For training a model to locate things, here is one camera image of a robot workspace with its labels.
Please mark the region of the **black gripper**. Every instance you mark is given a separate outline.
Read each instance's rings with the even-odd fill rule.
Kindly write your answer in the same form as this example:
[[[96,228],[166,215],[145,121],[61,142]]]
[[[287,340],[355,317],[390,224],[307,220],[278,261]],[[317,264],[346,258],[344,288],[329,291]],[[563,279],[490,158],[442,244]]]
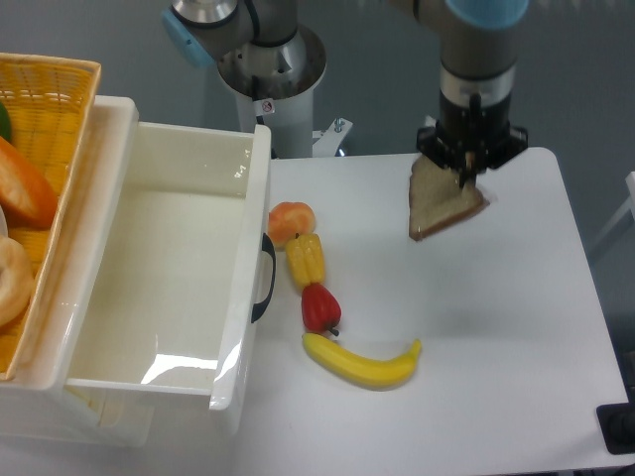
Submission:
[[[476,174],[498,169],[528,149],[528,131],[510,123],[511,96],[487,105],[472,93],[465,105],[440,95],[440,117],[418,130],[417,148],[442,169],[458,172],[460,188]]]

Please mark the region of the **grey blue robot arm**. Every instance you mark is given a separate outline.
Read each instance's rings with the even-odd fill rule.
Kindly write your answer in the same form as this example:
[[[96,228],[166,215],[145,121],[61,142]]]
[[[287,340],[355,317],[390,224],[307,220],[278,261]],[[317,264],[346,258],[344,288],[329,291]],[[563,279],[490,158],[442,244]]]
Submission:
[[[244,128],[268,125],[277,157],[312,150],[313,93],[326,57],[361,53],[379,66],[416,50],[416,26],[440,46],[439,116],[418,131],[419,151],[461,181],[526,150],[511,124],[517,30],[524,1],[173,1],[164,28],[192,64],[215,66]]]

